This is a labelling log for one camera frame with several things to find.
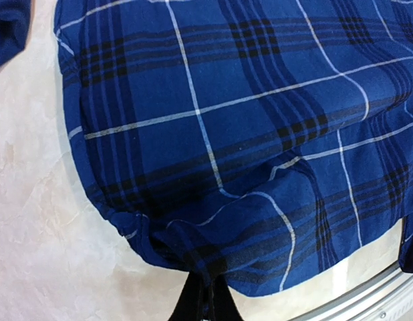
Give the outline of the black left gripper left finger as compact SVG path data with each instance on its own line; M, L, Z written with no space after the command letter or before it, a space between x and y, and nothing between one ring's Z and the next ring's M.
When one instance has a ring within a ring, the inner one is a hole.
M204 320L207 288L200 275L190 272L168 321Z

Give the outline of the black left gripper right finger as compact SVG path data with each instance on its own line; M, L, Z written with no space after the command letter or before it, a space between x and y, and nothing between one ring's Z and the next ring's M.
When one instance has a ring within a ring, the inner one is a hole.
M218 276L209 288L209 320L243 321L224 276Z

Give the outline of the blue plaid garment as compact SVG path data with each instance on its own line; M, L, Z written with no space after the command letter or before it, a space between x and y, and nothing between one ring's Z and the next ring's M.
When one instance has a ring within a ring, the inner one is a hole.
M413 1L58 1L72 155L152 265L266 296L404 220Z

